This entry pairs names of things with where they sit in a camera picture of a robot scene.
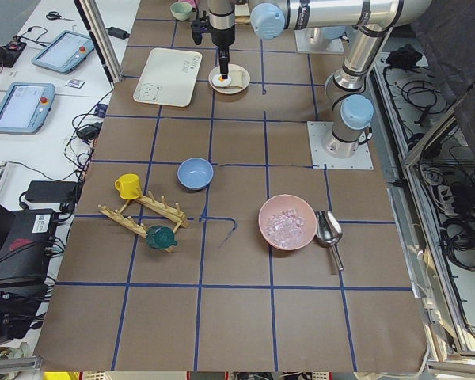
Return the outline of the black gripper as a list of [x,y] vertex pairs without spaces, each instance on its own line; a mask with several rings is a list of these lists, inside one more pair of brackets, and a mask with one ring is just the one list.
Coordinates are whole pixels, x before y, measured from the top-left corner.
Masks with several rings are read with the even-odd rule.
[[210,33],[213,44],[218,47],[219,72],[223,80],[229,77],[229,47],[235,41],[235,16],[210,14]]

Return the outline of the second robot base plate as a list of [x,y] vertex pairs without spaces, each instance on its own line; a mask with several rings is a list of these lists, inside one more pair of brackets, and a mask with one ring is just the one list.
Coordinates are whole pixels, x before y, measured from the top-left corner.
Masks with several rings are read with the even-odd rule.
[[295,31],[296,48],[306,54],[342,55],[344,26],[305,28]]

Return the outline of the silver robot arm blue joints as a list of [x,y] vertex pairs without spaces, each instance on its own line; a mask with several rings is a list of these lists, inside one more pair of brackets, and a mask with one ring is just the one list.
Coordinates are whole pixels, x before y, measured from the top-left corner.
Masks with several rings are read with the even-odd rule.
[[325,84],[334,112],[333,136],[342,143],[358,142],[373,116],[362,95],[366,76],[392,28],[422,15],[429,1],[251,1],[250,22],[262,40],[283,31],[351,26],[355,40],[344,62]]

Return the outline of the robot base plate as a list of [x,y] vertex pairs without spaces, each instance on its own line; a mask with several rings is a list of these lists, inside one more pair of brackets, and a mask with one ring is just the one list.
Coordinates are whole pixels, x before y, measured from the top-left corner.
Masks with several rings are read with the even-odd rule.
[[368,143],[341,142],[333,136],[333,122],[307,123],[312,166],[315,169],[373,170]]

